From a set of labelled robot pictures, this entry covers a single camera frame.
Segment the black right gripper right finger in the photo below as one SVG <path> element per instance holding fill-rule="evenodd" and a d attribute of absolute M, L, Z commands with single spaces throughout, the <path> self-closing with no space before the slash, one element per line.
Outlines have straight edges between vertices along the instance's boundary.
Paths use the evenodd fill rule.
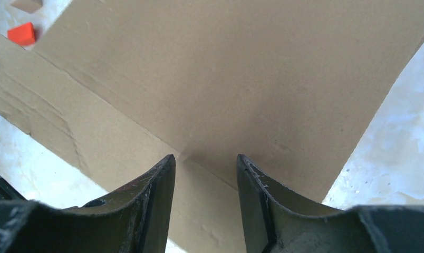
<path fill-rule="evenodd" d="M 237 156 L 247 252 L 424 252 L 424 205 L 332 208 Z"/>

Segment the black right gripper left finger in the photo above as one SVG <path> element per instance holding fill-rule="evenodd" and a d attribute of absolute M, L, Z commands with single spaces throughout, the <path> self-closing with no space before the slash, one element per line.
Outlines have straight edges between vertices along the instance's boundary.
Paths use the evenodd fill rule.
<path fill-rule="evenodd" d="M 143 175 L 81 207 L 0 200 L 0 252 L 164 252 L 175 167 L 169 154 Z"/>

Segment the large cardboard box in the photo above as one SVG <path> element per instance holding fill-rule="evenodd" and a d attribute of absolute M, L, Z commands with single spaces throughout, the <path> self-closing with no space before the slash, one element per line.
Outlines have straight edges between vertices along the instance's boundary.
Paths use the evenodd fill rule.
<path fill-rule="evenodd" d="M 236 158 L 321 201 L 424 42 L 424 1 L 73 1 L 0 34 L 0 115 L 113 190 L 176 156 L 169 238 L 245 252 Z"/>

